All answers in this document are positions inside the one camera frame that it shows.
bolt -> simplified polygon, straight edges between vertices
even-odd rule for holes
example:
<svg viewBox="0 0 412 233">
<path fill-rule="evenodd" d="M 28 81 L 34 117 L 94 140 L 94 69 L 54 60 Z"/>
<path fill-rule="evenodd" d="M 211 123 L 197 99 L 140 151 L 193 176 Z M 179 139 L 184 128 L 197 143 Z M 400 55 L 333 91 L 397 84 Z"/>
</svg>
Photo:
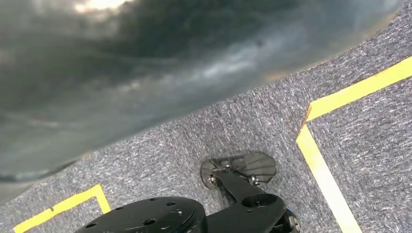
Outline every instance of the bolt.
<svg viewBox="0 0 412 233">
<path fill-rule="evenodd" d="M 215 177 L 213 175 L 210 175 L 207 181 L 209 181 L 210 183 L 215 183 Z"/>
<path fill-rule="evenodd" d="M 254 185 L 254 186 L 258 186 L 259 185 L 259 179 L 255 176 L 255 175 L 251 175 L 250 177 L 249 177 L 249 183 L 251 184 L 251 185 Z"/>
</svg>

dark reflective surface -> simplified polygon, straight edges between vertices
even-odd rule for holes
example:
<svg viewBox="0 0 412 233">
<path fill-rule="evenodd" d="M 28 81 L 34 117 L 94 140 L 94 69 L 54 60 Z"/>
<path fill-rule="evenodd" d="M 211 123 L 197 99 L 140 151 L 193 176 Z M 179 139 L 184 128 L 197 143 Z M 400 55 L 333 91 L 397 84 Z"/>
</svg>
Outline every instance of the dark reflective surface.
<svg viewBox="0 0 412 233">
<path fill-rule="evenodd" d="M 160 197 L 118 207 L 75 233 L 207 233 L 201 203 L 182 197 Z"/>
<path fill-rule="evenodd" d="M 0 181 L 336 55 L 402 2 L 0 0 Z"/>
</svg>

gray carpet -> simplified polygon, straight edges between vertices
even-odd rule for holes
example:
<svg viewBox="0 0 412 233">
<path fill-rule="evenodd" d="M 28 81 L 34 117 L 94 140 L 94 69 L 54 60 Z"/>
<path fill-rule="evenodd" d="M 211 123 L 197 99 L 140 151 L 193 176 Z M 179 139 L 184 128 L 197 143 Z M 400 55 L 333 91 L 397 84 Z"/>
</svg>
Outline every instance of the gray carpet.
<svg viewBox="0 0 412 233">
<path fill-rule="evenodd" d="M 408 0 L 388 28 L 337 58 L 83 158 L 1 206 L 0 232 L 98 183 L 112 208 L 177 195 L 210 214 L 220 206 L 200 181 L 200 163 L 257 150 L 278 164 L 264 189 L 286 200 L 305 233 L 340 232 L 295 139 L 312 100 L 412 55 L 411 10 Z M 363 232 L 412 232 L 411 92 L 407 79 L 309 123 Z M 91 199 L 28 232 L 70 233 L 99 214 Z"/>
</svg>

yellow tape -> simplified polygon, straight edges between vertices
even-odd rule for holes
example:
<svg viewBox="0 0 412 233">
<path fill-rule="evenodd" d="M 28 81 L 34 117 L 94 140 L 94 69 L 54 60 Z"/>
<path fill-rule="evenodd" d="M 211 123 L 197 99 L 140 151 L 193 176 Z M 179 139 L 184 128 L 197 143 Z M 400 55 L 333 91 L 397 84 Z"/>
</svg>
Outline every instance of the yellow tape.
<svg viewBox="0 0 412 233">
<path fill-rule="evenodd" d="M 412 57 L 339 92 L 315 100 L 308 107 L 306 119 L 296 142 L 343 233 L 362 231 L 330 173 L 306 122 L 410 76 L 412 76 Z"/>
<path fill-rule="evenodd" d="M 320 117 L 410 76 L 412 76 L 412 57 L 350 87 L 313 101 L 310 103 L 311 111 L 306 121 Z"/>
<path fill-rule="evenodd" d="M 91 189 L 85 192 L 73 195 L 69 197 L 68 199 L 53 206 L 52 208 L 47 209 L 41 212 L 40 214 L 18 224 L 17 226 L 13 228 L 13 230 L 16 233 L 24 233 L 25 231 L 28 231 L 29 229 L 52 219 L 54 216 L 60 214 L 61 212 L 70 210 L 76 205 L 79 205 L 93 197 L 97 198 L 97 201 L 100 205 L 100 208 L 102 209 L 103 214 L 110 211 L 110 206 L 109 206 L 109 203 L 107 202 L 106 197 L 104 196 L 103 189 L 100 186 L 100 184 L 97 184 Z"/>
<path fill-rule="evenodd" d="M 333 215 L 343 233 L 361 233 L 361 229 L 355 220 L 345 198 L 335 182 L 325 160 L 320 153 L 315 140 L 306 125 L 301 130 L 300 137 L 296 140 L 303 156 L 315 177 L 319 188 L 324 195 Z"/>
</svg>

hole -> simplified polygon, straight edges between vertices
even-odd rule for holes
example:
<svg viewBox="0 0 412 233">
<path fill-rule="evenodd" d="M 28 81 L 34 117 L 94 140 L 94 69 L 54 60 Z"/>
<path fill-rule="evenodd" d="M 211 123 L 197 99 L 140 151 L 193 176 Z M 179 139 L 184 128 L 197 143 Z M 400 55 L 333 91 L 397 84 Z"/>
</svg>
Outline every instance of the hole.
<svg viewBox="0 0 412 233">
<path fill-rule="evenodd" d="M 242 205 L 248 208 L 264 207 L 275 203 L 277 196 L 268 193 L 256 194 L 242 200 Z"/>
<path fill-rule="evenodd" d="M 147 225 L 152 225 L 153 223 L 155 223 L 156 221 L 154 219 L 149 219 L 143 222 L 143 225 L 147 226 Z"/>
<path fill-rule="evenodd" d="M 96 225 L 97 225 L 97 223 L 95 223 L 95 222 L 89 223 L 89 224 L 86 226 L 86 228 L 94 227 L 94 226 L 96 226 Z"/>
</svg>

